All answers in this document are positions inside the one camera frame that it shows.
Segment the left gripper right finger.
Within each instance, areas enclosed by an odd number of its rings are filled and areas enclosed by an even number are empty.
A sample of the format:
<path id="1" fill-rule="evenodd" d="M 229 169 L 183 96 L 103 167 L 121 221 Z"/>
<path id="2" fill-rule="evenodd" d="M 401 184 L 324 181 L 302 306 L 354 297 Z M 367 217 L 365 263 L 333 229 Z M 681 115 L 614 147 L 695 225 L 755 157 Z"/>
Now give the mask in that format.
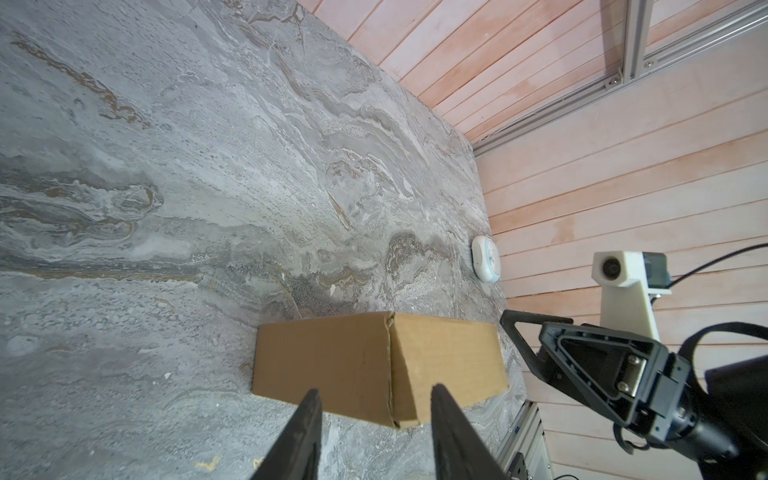
<path id="1" fill-rule="evenodd" d="M 432 388 L 430 407 L 437 479 L 506 478 L 445 385 Z"/>

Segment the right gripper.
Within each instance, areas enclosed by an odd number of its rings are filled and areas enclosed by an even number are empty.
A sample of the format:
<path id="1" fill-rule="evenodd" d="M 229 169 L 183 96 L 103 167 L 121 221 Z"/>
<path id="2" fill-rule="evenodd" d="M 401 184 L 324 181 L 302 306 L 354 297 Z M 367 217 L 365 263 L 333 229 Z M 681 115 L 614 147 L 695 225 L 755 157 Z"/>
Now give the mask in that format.
<path id="1" fill-rule="evenodd" d="M 741 453 L 737 435 L 693 387 L 691 363 L 660 342 L 509 309 L 500 325 L 536 378 L 616 424 L 626 453 L 673 450 L 695 462 Z M 538 351 L 521 325 L 538 328 Z"/>

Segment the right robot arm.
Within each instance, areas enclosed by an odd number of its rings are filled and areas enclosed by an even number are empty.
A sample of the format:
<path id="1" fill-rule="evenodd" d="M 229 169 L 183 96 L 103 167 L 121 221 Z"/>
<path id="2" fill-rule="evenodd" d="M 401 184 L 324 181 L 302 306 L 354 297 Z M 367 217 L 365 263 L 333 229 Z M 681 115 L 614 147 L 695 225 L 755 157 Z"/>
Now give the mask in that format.
<path id="1" fill-rule="evenodd" d="M 765 327 L 726 322 L 690 336 L 677 352 L 657 340 L 570 318 L 506 310 L 500 324 L 531 373 L 613 424 L 628 454 L 666 449 L 694 461 L 705 479 L 767 476 L 767 358 L 694 369 L 712 333 L 766 339 Z"/>

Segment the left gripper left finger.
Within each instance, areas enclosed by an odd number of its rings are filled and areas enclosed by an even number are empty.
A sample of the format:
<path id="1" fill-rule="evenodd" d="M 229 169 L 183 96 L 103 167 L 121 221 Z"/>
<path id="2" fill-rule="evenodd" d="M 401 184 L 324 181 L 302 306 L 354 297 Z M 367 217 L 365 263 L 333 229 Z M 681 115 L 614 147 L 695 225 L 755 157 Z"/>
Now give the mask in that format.
<path id="1" fill-rule="evenodd" d="M 317 479 L 321 440 L 322 401 L 310 389 L 251 479 Z"/>

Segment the brown cardboard box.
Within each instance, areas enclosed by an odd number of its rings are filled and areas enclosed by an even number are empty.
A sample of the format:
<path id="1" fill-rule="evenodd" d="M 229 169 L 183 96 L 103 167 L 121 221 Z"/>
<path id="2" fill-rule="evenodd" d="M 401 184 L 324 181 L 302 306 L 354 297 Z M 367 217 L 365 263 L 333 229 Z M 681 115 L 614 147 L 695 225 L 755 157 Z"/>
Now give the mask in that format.
<path id="1" fill-rule="evenodd" d="M 264 324 L 252 392 L 299 403 L 318 391 L 326 411 L 395 429 L 431 420 L 433 386 L 462 408 L 505 392 L 491 323 L 391 311 Z"/>

